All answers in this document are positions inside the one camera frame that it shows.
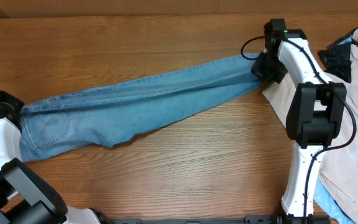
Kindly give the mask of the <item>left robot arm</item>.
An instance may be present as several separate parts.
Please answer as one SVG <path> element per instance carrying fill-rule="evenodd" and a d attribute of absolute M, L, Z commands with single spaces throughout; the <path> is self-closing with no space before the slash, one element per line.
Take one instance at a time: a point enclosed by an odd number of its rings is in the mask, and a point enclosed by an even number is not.
<path fill-rule="evenodd" d="M 22 162 L 23 105 L 0 89 L 0 224 L 112 223 L 95 209 L 67 206 L 52 186 Z"/>

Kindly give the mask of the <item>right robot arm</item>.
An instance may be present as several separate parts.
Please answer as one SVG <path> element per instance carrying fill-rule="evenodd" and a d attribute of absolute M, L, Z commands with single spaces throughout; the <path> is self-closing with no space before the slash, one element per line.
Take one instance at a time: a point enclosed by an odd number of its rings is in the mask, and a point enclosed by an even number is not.
<path fill-rule="evenodd" d="M 346 87 L 323 77 L 301 29 L 287 29 L 283 19 L 264 25 L 265 52 L 252 66 L 262 81 L 280 83 L 289 74 L 295 94 L 285 120 L 293 140 L 290 176 L 276 215 L 250 215 L 246 223 L 329 223 L 314 216 L 313 195 L 319 167 L 339 135 Z"/>

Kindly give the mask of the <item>light blue denim jeans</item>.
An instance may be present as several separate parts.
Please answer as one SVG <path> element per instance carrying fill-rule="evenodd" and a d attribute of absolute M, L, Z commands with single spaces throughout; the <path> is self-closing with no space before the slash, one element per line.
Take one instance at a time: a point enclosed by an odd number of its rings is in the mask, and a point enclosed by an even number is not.
<path fill-rule="evenodd" d="M 226 57 L 183 70 L 47 98 L 21 110 L 22 160 L 113 147 L 257 89 L 252 62 Z"/>

